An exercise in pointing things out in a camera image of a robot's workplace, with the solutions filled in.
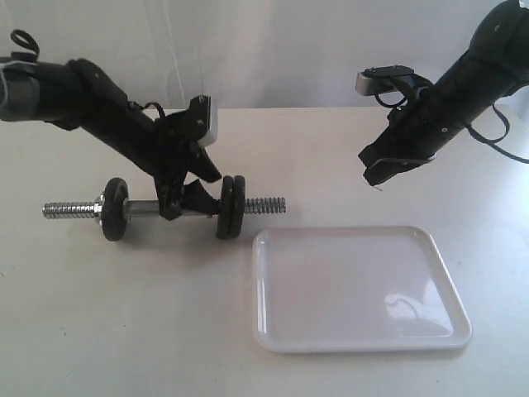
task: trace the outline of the white wall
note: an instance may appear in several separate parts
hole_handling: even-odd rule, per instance
[[[43,60],[89,58],[141,103],[181,108],[207,93],[221,107],[365,105],[356,72],[400,63],[437,79],[499,2],[0,0],[0,54],[20,27]]]

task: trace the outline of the black weight plate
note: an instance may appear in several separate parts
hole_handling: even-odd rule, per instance
[[[225,176],[222,179],[221,203],[217,217],[217,238],[226,240],[230,234],[231,200],[233,196],[233,178]]]
[[[123,217],[123,203],[129,198],[126,182],[112,178],[105,188],[105,202],[102,206],[102,234],[110,242],[121,240],[125,234],[127,220]]]
[[[245,178],[237,175],[233,179],[233,199],[231,201],[230,238],[238,238],[242,229],[242,218],[245,216]]]

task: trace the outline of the white table surface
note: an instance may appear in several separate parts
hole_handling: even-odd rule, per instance
[[[522,396],[529,390],[529,167],[462,132],[430,165],[381,186],[357,154],[382,108],[221,110],[209,154],[247,195],[288,214],[134,220],[106,242],[94,221],[46,221],[45,201],[92,199],[113,176],[153,199],[147,175],[81,131],[0,123],[0,395]],[[529,155],[511,113],[505,146]],[[486,113],[475,126],[501,133]],[[218,194],[220,184],[208,189]],[[433,235],[474,328],[459,353],[282,356],[252,333],[251,242],[272,226],[414,225]]]

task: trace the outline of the white tray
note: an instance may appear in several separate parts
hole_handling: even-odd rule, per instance
[[[270,229],[254,241],[257,339],[284,353],[454,349],[469,319],[416,227]]]

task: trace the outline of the white backdrop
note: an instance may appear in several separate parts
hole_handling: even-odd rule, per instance
[[[88,58],[140,103],[182,108],[206,93],[225,108],[361,106],[374,102],[355,92],[358,71],[399,63],[437,79],[499,2],[0,0],[0,54],[19,27],[43,60]]]

